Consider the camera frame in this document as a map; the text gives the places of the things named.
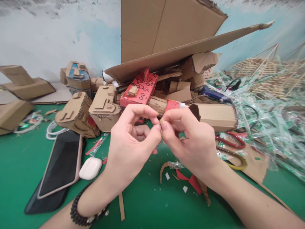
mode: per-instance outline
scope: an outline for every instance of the smartphone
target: smartphone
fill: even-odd
[[[82,149],[83,137],[73,130],[57,135],[37,199],[45,198],[78,181]]]

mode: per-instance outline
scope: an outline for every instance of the white paper scrap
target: white paper scrap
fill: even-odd
[[[166,173],[166,174],[165,174],[165,176],[166,176],[166,179],[167,179],[167,180],[169,180],[169,179],[170,179],[170,177],[169,177],[169,174],[168,174],[168,173]]]
[[[186,191],[187,191],[187,187],[186,186],[183,187],[183,191],[186,193]]]

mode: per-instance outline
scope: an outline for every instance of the white wall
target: white wall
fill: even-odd
[[[92,77],[120,64],[120,0],[15,2],[0,1],[0,66],[22,65],[33,78],[58,82],[70,60],[84,62]]]

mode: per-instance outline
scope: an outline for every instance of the hand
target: hand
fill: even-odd
[[[205,182],[205,174],[221,160],[217,156],[214,129],[199,122],[190,109],[167,111],[160,120],[162,138],[173,154],[195,176]],[[178,133],[184,132],[186,139],[179,140]]]
[[[105,173],[113,180],[127,187],[143,168],[149,156],[157,153],[161,141],[161,126],[158,112],[148,105],[129,104],[119,121],[111,129],[108,160]],[[153,123],[134,126],[140,117],[149,118]]]

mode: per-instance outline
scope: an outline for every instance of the wall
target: wall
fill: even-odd
[[[120,0],[1,0],[0,65],[58,82],[60,68],[78,60],[99,76],[121,63],[120,25]]]
[[[285,0],[215,0],[228,19],[217,35],[253,24],[275,20],[268,29],[251,33],[233,41],[214,52],[222,53],[217,70],[254,57],[260,52],[280,43],[278,54],[305,41],[305,2]]]
[[[286,0],[215,0],[228,14],[217,34],[276,22],[216,50],[217,68],[250,58],[280,42],[280,51],[305,40],[305,4]],[[32,77],[59,81],[70,60],[90,75],[120,64],[120,0],[0,0],[0,65],[22,65]],[[9,80],[0,73],[0,83]]]

